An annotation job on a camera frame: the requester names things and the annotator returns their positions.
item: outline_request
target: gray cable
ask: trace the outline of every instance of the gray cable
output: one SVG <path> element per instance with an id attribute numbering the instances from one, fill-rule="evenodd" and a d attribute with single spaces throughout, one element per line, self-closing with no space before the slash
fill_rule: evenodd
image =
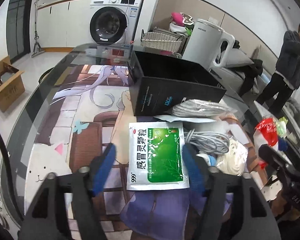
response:
<path id="1" fill-rule="evenodd" d="M 229 151 L 230 141 L 226 134 L 218 132 L 185 132 L 185 143 L 195 145 L 199 151 L 207 154 L 225 154 Z"/>
<path id="2" fill-rule="evenodd" d="M 234 110 L 219 103 L 191 99 L 174 106 L 171 114 L 179 117 L 211 117 L 227 112 Z"/>

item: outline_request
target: cardboard box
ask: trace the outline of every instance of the cardboard box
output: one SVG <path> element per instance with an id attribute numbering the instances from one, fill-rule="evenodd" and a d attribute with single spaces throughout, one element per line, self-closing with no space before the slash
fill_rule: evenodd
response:
<path id="1" fill-rule="evenodd" d="M 21 78 L 24 71 L 11 66 L 10 58 L 7 56 L 0 61 L 0 77 L 9 71 L 14 74 L 7 81 L 1 83 L 0 79 L 0 109 L 3 112 L 25 91 Z"/>
<path id="2" fill-rule="evenodd" d="M 219 102 L 226 89 L 201 65 L 159 54 L 133 51 L 128 66 L 133 114 L 164 114 L 188 99 Z"/>

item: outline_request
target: green medicine packet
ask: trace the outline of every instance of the green medicine packet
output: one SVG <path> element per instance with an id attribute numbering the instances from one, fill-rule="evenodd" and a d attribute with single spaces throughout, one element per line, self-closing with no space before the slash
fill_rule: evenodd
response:
<path id="1" fill-rule="evenodd" d="M 128 190 L 188 188 L 182 161 L 182 122 L 138 122 L 129 124 Z"/>

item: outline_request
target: washing machine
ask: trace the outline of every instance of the washing machine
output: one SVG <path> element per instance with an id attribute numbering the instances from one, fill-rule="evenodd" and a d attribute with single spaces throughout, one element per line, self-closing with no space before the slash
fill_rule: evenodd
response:
<path id="1" fill-rule="evenodd" d="M 91 0 L 90 35 L 103 45 L 134 40 L 142 0 Z"/>

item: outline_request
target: glass door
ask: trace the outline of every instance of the glass door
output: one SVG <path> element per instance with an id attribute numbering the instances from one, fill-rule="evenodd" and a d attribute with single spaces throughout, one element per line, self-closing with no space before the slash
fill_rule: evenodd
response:
<path id="1" fill-rule="evenodd" d="M 29 21 L 32 0 L 10 0 L 7 12 L 6 39 L 11 62 L 30 53 Z"/>

